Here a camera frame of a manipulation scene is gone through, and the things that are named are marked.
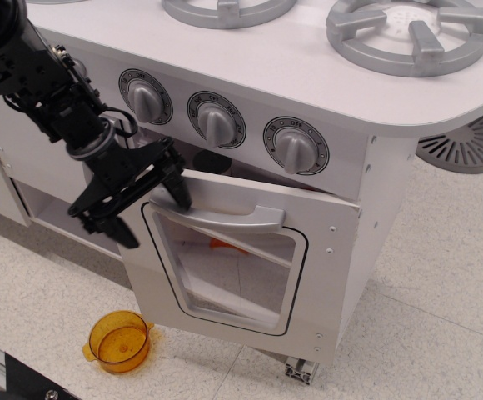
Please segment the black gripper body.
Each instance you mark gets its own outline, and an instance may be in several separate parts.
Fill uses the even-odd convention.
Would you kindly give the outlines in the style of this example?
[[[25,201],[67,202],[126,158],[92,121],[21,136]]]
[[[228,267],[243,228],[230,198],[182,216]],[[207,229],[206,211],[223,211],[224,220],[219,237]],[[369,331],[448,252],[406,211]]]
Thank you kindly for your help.
[[[103,233],[99,229],[103,218],[119,217],[144,194],[163,185],[167,175],[182,175],[184,164],[171,137],[133,149],[113,142],[107,150],[87,160],[92,181],[67,213],[79,218],[89,233]]]

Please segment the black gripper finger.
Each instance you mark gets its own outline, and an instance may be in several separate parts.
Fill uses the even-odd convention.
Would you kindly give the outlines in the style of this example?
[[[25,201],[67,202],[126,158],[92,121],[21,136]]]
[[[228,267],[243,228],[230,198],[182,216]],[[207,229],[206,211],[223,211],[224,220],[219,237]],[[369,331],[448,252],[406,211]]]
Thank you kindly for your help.
[[[176,204],[183,210],[188,210],[192,205],[192,197],[182,175],[171,173],[162,182]]]
[[[99,229],[127,249],[139,247],[139,242],[131,229],[118,216],[103,218],[99,222]]]

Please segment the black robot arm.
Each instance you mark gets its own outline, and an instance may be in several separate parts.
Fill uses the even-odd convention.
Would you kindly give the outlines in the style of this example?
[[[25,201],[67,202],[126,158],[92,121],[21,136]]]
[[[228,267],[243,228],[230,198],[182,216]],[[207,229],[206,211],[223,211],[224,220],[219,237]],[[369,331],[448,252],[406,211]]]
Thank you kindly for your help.
[[[26,115],[50,142],[64,141],[68,155],[83,162],[92,180],[69,206],[88,233],[104,233],[128,249],[139,242],[120,213],[161,184],[184,210],[192,205],[182,177],[184,160],[165,137],[144,147],[122,147],[117,138],[137,133],[115,127],[109,107],[80,73],[63,46],[50,46],[27,18],[24,1],[0,1],[0,97]]]

